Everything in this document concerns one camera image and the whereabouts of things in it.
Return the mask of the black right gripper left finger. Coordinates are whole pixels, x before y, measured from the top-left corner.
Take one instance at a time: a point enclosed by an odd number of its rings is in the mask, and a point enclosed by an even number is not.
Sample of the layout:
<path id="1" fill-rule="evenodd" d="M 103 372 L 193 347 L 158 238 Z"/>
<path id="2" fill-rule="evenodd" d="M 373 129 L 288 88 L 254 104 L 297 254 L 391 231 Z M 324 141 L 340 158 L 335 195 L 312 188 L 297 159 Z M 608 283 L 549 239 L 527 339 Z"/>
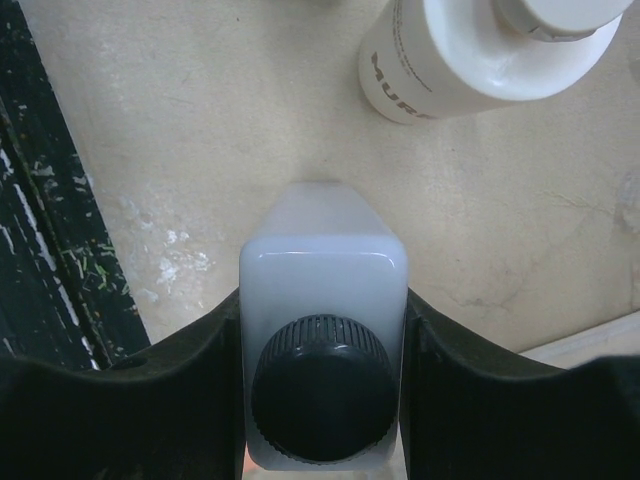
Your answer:
<path id="1" fill-rule="evenodd" d="M 1 361 L 5 479 L 238 479 L 239 296 L 105 370 Z"/>

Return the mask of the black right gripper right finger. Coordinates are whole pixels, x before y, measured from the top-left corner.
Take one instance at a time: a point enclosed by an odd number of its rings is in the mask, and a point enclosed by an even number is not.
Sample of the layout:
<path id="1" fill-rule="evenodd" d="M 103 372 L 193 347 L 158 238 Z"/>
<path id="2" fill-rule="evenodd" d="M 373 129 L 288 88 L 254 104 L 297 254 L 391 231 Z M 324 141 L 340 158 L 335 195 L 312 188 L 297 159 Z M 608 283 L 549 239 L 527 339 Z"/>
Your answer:
<path id="1" fill-rule="evenodd" d="M 407 299 L 402 443 L 411 479 L 635 479 L 639 359 L 569 369 Z"/>

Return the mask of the white square bottle black cap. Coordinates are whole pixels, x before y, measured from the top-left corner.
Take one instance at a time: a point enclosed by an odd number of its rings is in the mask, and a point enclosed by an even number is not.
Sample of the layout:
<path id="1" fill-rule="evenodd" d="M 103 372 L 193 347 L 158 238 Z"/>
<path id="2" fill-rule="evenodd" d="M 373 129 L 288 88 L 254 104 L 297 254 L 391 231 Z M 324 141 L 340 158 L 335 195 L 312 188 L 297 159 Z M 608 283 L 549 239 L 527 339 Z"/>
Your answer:
<path id="1" fill-rule="evenodd" d="M 245 425 L 272 471 L 374 469 L 397 438 L 408 256 L 352 187 L 289 185 L 239 257 Z"/>

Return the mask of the canvas bag with orange handles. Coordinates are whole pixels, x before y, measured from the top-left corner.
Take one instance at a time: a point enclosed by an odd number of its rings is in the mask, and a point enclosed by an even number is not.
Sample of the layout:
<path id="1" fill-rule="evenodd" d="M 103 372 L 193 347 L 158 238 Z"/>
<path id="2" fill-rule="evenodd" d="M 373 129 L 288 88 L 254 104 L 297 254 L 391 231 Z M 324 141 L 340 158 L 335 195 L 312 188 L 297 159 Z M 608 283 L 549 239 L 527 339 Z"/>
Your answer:
<path id="1" fill-rule="evenodd" d="M 639 354 L 639 312 L 521 352 L 554 367 L 569 369 L 604 356 Z"/>

